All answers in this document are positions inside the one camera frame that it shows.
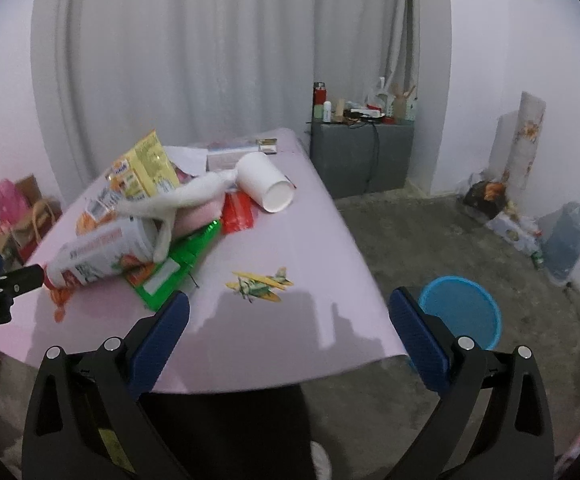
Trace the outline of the green snack bag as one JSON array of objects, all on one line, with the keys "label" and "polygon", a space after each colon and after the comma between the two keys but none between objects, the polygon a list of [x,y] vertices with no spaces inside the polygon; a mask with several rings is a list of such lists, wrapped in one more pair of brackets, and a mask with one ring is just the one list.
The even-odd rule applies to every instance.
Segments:
[{"label": "green snack bag", "polygon": [[157,312],[197,265],[221,229],[221,220],[214,220],[202,229],[179,238],[169,248],[162,263],[149,263],[128,271],[125,281],[143,301]]}]

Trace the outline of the white orange drink bottle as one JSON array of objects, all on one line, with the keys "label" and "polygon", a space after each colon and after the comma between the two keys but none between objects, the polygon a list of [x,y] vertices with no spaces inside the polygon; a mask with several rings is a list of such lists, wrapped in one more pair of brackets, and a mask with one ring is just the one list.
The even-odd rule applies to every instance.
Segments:
[{"label": "white orange drink bottle", "polygon": [[44,266],[50,289],[72,289],[153,261],[157,228],[150,219],[122,217],[77,236]]}]

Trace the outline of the pink snack bag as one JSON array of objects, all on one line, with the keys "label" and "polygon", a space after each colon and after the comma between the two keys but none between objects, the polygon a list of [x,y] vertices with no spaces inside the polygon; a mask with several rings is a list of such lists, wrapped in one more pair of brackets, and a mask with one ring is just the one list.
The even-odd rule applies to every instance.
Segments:
[{"label": "pink snack bag", "polygon": [[173,237],[178,240],[187,236],[215,220],[219,220],[224,207],[224,196],[219,196],[206,204],[181,208],[175,215]]}]

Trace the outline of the red snack wrapper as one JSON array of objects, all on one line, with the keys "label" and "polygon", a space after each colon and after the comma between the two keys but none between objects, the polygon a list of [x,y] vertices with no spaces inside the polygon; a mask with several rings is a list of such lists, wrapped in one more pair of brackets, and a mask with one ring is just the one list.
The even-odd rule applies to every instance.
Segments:
[{"label": "red snack wrapper", "polygon": [[256,204],[239,190],[230,191],[224,200],[221,213],[221,233],[224,235],[253,229],[256,221]]}]

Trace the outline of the yellow snack bag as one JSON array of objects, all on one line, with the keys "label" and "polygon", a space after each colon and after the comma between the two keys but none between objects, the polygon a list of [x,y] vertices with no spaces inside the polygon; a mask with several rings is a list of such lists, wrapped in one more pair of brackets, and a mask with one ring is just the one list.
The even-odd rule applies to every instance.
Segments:
[{"label": "yellow snack bag", "polygon": [[126,200],[143,200],[179,186],[176,171],[155,130],[113,162],[108,180],[111,189]]}]

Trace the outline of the white paper cup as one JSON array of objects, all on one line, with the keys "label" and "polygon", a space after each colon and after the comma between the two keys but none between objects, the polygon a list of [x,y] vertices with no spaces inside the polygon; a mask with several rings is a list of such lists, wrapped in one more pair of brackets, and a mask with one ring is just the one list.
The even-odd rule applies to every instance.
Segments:
[{"label": "white paper cup", "polygon": [[294,186],[261,152],[244,155],[235,165],[237,185],[269,214],[283,211],[294,197]]}]

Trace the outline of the blue plastic trash basket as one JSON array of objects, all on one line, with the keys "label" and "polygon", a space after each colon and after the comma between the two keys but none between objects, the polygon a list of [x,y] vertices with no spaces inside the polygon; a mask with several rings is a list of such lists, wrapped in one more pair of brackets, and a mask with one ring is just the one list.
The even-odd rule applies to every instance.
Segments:
[{"label": "blue plastic trash basket", "polygon": [[476,282],[446,275],[425,285],[419,295],[425,313],[440,318],[455,337],[469,336],[482,349],[494,350],[502,336],[499,307]]}]

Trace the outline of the cardboard box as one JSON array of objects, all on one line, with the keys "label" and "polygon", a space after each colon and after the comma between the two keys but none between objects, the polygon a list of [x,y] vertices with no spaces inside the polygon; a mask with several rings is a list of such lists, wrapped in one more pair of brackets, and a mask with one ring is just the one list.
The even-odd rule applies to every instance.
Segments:
[{"label": "cardboard box", "polygon": [[[29,204],[29,209],[32,208],[32,205],[37,200],[41,200],[43,198],[39,191],[37,180],[33,174],[30,174],[28,177],[19,180],[14,184],[26,197],[26,200]],[[6,222],[0,221],[0,255],[2,255],[5,262],[12,263],[14,260],[16,260],[22,266],[24,266],[26,262],[20,260],[16,246],[14,244],[14,240],[12,239],[12,227],[13,226],[10,226]]]}]

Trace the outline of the pink plastic bag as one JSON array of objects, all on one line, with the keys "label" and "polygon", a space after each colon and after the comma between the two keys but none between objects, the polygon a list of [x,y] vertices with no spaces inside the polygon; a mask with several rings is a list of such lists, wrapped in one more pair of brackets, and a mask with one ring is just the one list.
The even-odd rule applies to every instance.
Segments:
[{"label": "pink plastic bag", "polygon": [[0,180],[0,221],[14,226],[28,210],[28,201],[15,184],[8,179]]}]

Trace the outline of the white printed box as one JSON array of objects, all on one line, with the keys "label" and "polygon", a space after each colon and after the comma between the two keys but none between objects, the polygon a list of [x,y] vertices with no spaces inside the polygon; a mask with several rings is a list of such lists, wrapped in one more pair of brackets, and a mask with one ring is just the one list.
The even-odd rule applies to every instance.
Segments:
[{"label": "white printed box", "polygon": [[538,235],[534,226],[525,229],[522,224],[512,219],[505,211],[485,223],[485,226],[525,256],[532,256],[540,249]]}]

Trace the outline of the black orange bag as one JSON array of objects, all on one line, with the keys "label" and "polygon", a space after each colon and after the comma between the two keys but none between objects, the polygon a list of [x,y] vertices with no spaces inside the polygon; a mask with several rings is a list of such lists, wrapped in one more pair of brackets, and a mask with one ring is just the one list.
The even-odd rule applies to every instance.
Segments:
[{"label": "black orange bag", "polygon": [[492,220],[507,205],[506,185],[493,181],[473,184],[464,197],[464,204]]}]

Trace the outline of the blue water jug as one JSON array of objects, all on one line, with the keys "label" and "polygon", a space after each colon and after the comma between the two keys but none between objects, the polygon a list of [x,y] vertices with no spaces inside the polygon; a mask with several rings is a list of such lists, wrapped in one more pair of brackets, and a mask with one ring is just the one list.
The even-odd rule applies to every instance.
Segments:
[{"label": "blue water jug", "polygon": [[566,282],[580,260],[580,202],[562,206],[542,252],[548,275],[557,283]]}]

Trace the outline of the grey cabinet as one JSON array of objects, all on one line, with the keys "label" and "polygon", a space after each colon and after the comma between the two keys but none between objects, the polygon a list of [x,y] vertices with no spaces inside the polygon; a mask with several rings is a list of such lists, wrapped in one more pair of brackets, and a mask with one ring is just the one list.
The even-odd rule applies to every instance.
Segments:
[{"label": "grey cabinet", "polygon": [[412,122],[315,122],[309,156],[337,200],[404,188],[412,144]]}]

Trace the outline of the small white box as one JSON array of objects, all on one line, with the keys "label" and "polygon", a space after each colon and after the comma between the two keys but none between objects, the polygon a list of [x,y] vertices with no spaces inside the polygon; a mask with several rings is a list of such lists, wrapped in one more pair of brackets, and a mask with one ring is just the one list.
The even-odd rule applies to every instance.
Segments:
[{"label": "small white box", "polygon": [[255,140],[258,151],[266,155],[274,155],[278,153],[278,144],[276,138],[262,138]]}]

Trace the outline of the rolled floral paper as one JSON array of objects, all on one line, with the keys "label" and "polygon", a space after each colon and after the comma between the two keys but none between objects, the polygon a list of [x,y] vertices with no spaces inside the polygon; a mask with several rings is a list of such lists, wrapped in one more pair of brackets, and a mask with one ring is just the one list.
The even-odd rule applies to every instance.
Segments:
[{"label": "rolled floral paper", "polygon": [[511,200],[520,200],[534,164],[546,103],[523,91],[518,110],[498,118],[488,175],[506,186]]}]

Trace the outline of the white small bottle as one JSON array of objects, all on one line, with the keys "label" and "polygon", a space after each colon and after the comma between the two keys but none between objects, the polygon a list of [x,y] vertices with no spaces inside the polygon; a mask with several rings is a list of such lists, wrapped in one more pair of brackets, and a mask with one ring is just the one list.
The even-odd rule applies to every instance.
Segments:
[{"label": "white small bottle", "polygon": [[332,120],[332,103],[326,101],[322,105],[322,118],[323,122],[331,122]]}]

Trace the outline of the red thermos bottle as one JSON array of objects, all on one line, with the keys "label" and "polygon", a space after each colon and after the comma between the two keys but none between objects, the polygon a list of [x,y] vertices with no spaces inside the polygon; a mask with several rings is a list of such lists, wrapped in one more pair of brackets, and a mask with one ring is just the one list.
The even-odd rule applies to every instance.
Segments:
[{"label": "red thermos bottle", "polygon": [[327,88],[322,81],[315,81],[313,84],[313,118],[322,120],[323,106],[327,101]]}]

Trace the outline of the white curtain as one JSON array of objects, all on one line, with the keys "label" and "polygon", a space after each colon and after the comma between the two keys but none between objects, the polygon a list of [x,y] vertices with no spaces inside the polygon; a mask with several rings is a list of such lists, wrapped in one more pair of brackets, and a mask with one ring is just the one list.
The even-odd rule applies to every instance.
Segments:
[{"label": "white curtain", "polygon": [[32,88],[58,189],[75,198],[156,132],[170,144],[306,136],[311,90],[418,96],[409,180],[432,192],[450,86],[450,0],[32,0]]}]

